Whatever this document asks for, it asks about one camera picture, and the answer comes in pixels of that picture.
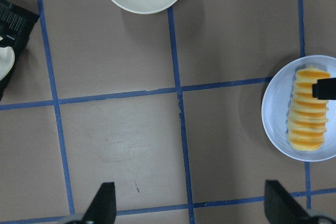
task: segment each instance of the yellow food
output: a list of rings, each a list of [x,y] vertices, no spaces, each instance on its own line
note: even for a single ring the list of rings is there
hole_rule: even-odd
[[[330,78],[330,74],[313,66],[296,73],[287,116],[287,139],[296,150],[314,151],[324,142],[328,100],[314,98],[312,85],[325,78]]]

